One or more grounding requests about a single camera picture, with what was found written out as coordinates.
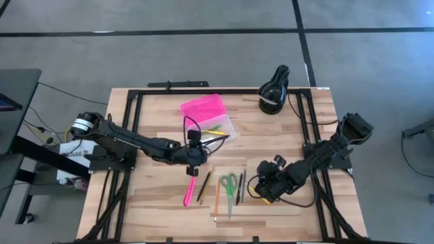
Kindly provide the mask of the grey desk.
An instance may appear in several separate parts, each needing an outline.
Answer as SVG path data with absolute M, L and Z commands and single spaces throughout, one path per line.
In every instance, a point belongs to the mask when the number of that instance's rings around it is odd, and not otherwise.
M 23 156 L 12 154 L 12 142 L 38 86 L 39 69 L 0 69 L 0 93 L 22 105 L 22 110 L 0 112 L 0 217 L 11 193 Z

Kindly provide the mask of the grey pen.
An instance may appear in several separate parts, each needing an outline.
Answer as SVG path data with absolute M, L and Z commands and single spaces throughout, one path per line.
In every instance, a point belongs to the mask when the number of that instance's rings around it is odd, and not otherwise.
M 247 177 L 247 171 L 246 171 L 246 168 L 244 168 L 244 170 L 243 170 L 243 178 L 242 178 L 242 182 L 241 182 L 241 196 L 240 196 L 241 197 L 240 198 L 240 202 L 241 203 L 244 202 L 246 177 Z

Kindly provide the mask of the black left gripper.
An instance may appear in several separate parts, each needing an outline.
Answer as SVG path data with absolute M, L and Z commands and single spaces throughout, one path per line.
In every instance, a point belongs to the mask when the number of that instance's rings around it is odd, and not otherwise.
M 186 174 L 197 177 L 199 166 L 207 162 L 208 157 L 220 150 L 229 135 L 208 138 L 201 141 L 201 132 L 188 130 L 188 143 L 175 152 L 175 164 L 186 165 Z

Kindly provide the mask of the grey chair base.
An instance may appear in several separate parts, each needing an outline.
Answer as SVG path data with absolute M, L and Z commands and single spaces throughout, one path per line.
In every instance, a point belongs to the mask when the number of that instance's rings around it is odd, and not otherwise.
M 402 132 L 404 138 L 412 138 L 417 134 L 425 134 L 430 144 L 434 146 L 434 119 L 425 121 L 416 127 L 406 129 Z

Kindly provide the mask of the black desk leg frame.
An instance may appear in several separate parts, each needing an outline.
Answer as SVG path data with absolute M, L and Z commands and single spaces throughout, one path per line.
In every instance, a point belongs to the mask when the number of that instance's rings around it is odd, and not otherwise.
M 10 152 L 12 154 L 19 154 L 23 157 L 28 157 L 40 163 L 55 167 L 59 170 L 73 174 L 74 176 L 79 176 L 84 180 L 88 181 L 90 179 L 90 174 L 88 173 L 87 167 L 70 160 L 67 156 L 62 156 L 48 148 L 37 145 L 34 142 L 31 142 L 30 140 L 20 136 L 16 136 L 14 138 Z M 21 182 L 29 183 L 30 185 L 35 185 L 35 177 L 36 173 L 20 169 L 15 179 Z M 16 224 L 25 223 L 25 218 L 32 198 L 33 196 L 29 194 L 27 194 L 27 196 L 24 198 L 16 218 Z

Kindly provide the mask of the black aluminium table frame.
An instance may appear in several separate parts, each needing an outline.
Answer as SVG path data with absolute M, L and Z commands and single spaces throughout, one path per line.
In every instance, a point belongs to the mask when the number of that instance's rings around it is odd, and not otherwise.
M 281 155 L 288 164 L 303 160 L 315 144 L 335 134 L 338 119 L 329 90 L 318 87 L 289 89 L 285 105 L 276 115 L 259 108 L 254 88 L 175 88 L 111 92 L 107 117 L 115 125 L 148 138 L 184 143 L 187 135 L 180 105 L 195 98 L 218 94 L 235 128 L 236 137 L 199 166 L 191 205 L 184 196 L 191 177 L 185 165 L 152 160 L 141 150 L 136 166 L 106 179 L 94 171 L 83 215 L 73 244 L 116 243 L 367 243 L 355 185 L 349 175 L 333 165 L 346 157 L 352 145 L 339 150 L 331 163 L 317 169 L 304 186 L 267 205 L 250 191 L 258 183 L 261 161 Z M 202 205 L 199 191 L 215 167 Z M 224 175 L 238 180 L 247 171 L 244 202 L 235 205 L 228 219 L 226 190 L 220 185 L 217 222 L 214 222 L 216 187 Z

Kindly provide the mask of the white paper box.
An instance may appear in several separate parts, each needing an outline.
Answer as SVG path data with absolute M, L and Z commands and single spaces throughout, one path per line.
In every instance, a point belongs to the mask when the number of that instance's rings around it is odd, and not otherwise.
M 85 155 L 91 155 L 96 145 L 97 143 L 91 140 L 73 140 L 61 144 L 59 153 L 89 169 L 90 160 L 86 159 Z

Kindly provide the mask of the laptop screen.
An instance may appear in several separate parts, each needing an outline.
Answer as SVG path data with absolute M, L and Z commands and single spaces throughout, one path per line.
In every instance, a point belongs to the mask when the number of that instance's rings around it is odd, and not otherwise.
M 22 105 L 0 93 L 0 112 L 22 110 Z

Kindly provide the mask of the green-handled scissors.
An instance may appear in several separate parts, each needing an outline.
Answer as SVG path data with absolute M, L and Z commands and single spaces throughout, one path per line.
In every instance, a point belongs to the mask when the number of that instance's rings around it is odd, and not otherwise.
M 228 199 L 228 219 L 231 219 L 233 210 L 233 199 L 235 195 L 235 190 L 237 189 L 237 177 L 235 174 L 224 175 L 220 178 L 220 183 L 222 187 L 226 190 L 226 195 Z

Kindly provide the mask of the orange pencil with eraser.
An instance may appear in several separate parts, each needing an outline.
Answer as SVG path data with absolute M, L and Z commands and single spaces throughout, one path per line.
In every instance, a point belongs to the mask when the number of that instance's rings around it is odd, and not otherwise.
M 216 187 L 216 199 L 215 199 L 215 208 L 214 208 L 214 222 L 217 222 L 218 218 L 218 206 L 220 202 L 220 180 L 218 180 L 217 187 Z

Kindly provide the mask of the thick black pen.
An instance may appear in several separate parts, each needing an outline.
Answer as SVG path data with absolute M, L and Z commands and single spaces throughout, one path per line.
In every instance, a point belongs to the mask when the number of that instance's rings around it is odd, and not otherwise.
M 202 198 L 202 196 L 203 196 L 203 193 L 204 193 L 204 191 L 205 191 L 205 188 L 206 188 L 206 186 L 208 185 L 208 181 L 209 181 L 209 179 L 210 179 L 210 175 L 211 175 L 211 172 L 209 171 L 208 172 L 208 174 L 207 174 L 207 176 L 206 176 L 206 178 L 205 178 L 205 180 L 204 180 L 204 182 L 203 182 L 203 185 L 202 185 L 202 187 L 201 187 L 201 190 L 199 191 L 199 195 L 198 195 L 198 197 L 197 197 L 197 202 L 199 202 L 199 200 Z

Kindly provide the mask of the clear box with pink lid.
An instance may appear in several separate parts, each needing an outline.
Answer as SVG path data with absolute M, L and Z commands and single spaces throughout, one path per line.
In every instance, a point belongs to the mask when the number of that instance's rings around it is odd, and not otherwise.
M 180 112 L 185 121 L 186 130 L 210 130 L 215 125 L 222 125 L 219 131 L 230 136 L 225 142 L 236 137 L 235 128 L 230 117 L 226 113 L 226 107 L 218 94 L 202 96 L 180 105 Z M 201 141 L 208 138 L 215 138 L 218 135 L 202 134 Z

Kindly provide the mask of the black desk lamp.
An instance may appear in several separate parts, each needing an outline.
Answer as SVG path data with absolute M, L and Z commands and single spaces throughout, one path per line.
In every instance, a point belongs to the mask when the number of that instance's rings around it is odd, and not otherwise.
M 282 110 L 287 96 L 289 74 L 289 67 L 282 64 L 277 67 L 271 80 L 259 88 L 257 91 L 260 96 L 258 105 L 262 112 L 276 115 Z

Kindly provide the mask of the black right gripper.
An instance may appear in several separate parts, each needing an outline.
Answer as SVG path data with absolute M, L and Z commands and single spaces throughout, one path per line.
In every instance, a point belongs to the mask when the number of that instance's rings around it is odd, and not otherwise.
M 258 183 L 254 191 L 270 203 L 278 201 L 283 193 L 292 194 L 301 184 L 292 166 L 282 169 L 286 163 L 281 155 L 275 155 L 274 161 L 261 161 L 256 169 Z

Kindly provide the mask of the pink pen with blue cap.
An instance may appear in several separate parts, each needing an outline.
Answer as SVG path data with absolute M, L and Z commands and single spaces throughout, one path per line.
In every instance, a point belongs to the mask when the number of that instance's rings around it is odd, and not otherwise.
M 189 184 L 189 188 L 186 191 L 186 194 L 184 196 L 183 204 L 184 204 L 185 207 L 189 207 L 191 205 L 191 199 L 193 197 L 193 192 L 194 192 L 194 188 L 195 188 L 195 182 L 196 182 L 196 177 L 192 176 L 190 184 Z

